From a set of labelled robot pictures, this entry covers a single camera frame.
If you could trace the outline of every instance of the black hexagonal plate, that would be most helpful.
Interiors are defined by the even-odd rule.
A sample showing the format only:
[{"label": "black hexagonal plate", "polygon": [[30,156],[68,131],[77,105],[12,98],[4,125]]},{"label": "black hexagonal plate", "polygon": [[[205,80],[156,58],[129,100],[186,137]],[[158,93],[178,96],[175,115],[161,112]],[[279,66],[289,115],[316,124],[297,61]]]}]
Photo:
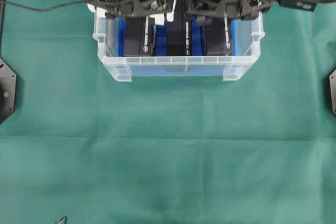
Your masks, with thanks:
[{"label": "black hexagonal plate", "polygon": [[16,73],[0,58],[0,123],[15,110]]},{"label": "black hexagonal plate", "polygon": [[329,76],[332,112],[336,115],[336,70]]}]

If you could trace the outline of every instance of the black box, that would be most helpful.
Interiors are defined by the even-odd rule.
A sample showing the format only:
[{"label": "black box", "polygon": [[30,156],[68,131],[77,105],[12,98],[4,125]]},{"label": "black box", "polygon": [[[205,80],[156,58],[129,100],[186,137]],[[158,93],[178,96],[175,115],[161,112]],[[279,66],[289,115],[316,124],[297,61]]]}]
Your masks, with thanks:
[{"label": "black box", "polygon": [[154,47],[153,20],[146,18],[127,18],[125,30],[125,57],[149,57]]},{"label": "black box", "polygon": [[202,27],[203,51],[206,56],[231,56],[233,41],[231,21],[213,18],[210,25]]},{"label": "black box", "polygon": [[176,0],[174,22],[167,22],[167,56],[190,56],[192,22],[185,18],[184,0]]}]

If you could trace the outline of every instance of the clear plastic storage box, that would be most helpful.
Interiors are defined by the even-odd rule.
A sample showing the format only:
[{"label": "clear plastic storage box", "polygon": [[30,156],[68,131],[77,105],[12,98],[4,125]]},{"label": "clear plastic storage box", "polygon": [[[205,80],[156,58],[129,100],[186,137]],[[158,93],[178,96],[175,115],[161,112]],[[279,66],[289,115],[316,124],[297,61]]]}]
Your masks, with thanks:
[{"label": "clear plastic storage box", "polygon": [[120,21],[97,16],[93,38],[101,63],[117,81],[130,82],[134,76],[223,76],[223,81],[236,81],[260,57],[265,33],[262,14],[252,21],[233,23],[233,56],[118,57]]}]

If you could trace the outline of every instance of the white label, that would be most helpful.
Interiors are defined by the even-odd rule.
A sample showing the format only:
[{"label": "white label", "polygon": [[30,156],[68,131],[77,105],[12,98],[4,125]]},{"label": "white label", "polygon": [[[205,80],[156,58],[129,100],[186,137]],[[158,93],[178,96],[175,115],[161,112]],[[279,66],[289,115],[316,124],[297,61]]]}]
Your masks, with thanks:
[{"label": "white label", "polygon": [[230,40],[229,40],[229,27],[227,24],[227,18],[224,18],[224,25],[225,25],[225,38],[226,38],[226,48],[230,49],[231,45],[230,45]]},{"label": "white label", "polygon": [[145,24],[145,46],[148,45],[148,26],[149,26],[149,17],[146,17],[146,24]]},{"label": "white label", "polygon": [[189,49],[189,22],[185,23],[185,46]]}]

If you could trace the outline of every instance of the green tablecloth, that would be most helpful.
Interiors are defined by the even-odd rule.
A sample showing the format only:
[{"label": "green tablecloth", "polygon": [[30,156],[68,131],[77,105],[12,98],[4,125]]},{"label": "green tablecloth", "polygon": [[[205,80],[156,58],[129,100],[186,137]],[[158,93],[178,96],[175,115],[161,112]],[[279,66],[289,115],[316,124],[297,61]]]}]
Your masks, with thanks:
[{"label": "green tablecloth", "polygon": [[335,223],[335,12],[274,7],[238,82],[118,83],[85,5],[7,6],[1,56],[18,86],[0,125],[0,222]]}]

